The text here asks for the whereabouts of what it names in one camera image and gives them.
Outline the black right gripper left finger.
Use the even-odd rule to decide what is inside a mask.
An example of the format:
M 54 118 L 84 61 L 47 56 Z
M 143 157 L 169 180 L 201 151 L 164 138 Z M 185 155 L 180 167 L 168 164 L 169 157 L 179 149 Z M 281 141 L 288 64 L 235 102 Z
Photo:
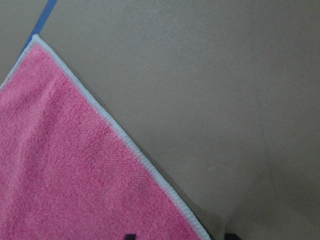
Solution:
M 124 236 L 124 240 L 136 240 L 136 234 L 134 234 L 134 233 L 126 234 Z

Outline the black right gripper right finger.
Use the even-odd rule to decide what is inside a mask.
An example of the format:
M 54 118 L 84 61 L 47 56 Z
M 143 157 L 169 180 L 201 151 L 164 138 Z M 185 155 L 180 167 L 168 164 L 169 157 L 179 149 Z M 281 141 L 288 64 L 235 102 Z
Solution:
M 238 236 L 234 233 L 225 233 L 224 240 L 238 240 Z

